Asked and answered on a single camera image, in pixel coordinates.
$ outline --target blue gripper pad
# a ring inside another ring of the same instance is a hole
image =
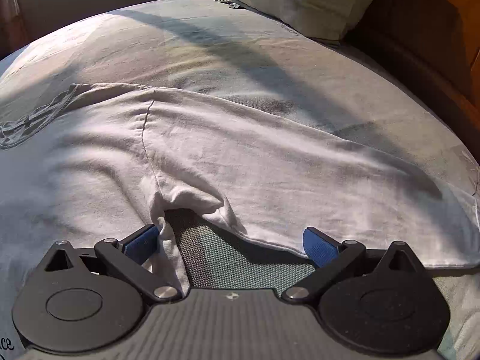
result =
[[[320,238],[309,227],[303,231],[303,249],[319,267],[327,265],[338,256],[337,247]]]
[[[145,233],[126,244],[123,253],[137,264],[142,265],[157,251],[158,234],[157,226],[149,228]]]

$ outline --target curtain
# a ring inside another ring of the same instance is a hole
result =
[[[0,30],[0,44],[3,45],[0,57],[10,54],[28,43],[17,0],[0,0]]]

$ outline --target wooden furniture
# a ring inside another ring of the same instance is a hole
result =
[[[404,83],[480,161],[480,0],[374,0],[346,41]]]

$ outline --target wooden headboard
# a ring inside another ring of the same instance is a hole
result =
[[[480,0],[373,0],[346,41],[417,95],[480,162]]]

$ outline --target bed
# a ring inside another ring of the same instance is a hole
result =
[[[132,83],[216,96],[378,149],[470,195],[478,192],[479,167],[469,150],[368,56],[351,46],[330,49],[248,9],[213,0],[162,0],[51,33],[0,61],[0,122],[48,105],[72,83]],[[255,246],[243,241],[236,245],[191,211],[169,211],[166,219],[192,285],[238,284],[228,280],[224,261],[247,272],[242,279],[246,287],[284,288],[313,269],[294,256],[272,254],[275,264],[270,265],[249,258],[258,254]],[[121,227],[121,212],[114,222],[112,228]],[[88,233],[89,239],[103,235],[90,228],[52,231],[35,249],[27,248],[32,257],[25,261],[21,242],[12,245],[0,235],[0,280],[12,289],[0,305],[2,323],[9,323],[4,321],[16,291],[49,245],[60,234],[80,245],[85,237],[79,233]],[[7,245],[17,248],[20,257],[5,253]],[[268,281],[273,272],[282,272],[282,279]],[[448,359],[474,359],[480,353],[480,274],[433,274],[452,311],[440,353]],[[16,343],[17,350],[6,360],[21,353]]]

